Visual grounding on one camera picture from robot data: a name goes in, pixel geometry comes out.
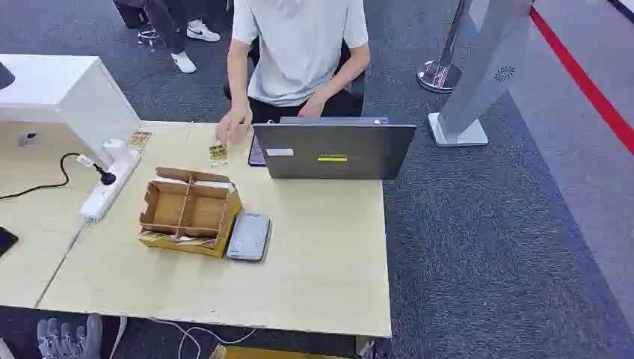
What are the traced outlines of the person's right hand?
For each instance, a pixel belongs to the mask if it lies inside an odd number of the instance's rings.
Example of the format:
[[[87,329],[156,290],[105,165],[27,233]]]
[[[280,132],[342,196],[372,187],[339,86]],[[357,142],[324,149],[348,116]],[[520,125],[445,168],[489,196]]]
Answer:
[[[241,143],[250,131],[253,112],[248,104],[232,105],[215,127],[216,140],[225,149]]]

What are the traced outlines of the person's left hand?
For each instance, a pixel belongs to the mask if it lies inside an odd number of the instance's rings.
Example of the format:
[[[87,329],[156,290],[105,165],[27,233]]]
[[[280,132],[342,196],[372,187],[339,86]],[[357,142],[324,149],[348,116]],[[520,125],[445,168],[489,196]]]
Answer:
[[[298,112],[299,117],[320,117],[324,111],[328,96],[320,93],[313,94]]]

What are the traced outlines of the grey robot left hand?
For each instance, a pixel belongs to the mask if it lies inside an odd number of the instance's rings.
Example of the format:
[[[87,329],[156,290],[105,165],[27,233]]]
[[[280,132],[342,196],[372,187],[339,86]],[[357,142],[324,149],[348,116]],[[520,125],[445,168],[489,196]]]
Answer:
[[[37,346],[42,358],[101,358],[102,318],[90,314],[84,325],[58,323],[57,318],[37,323]]]

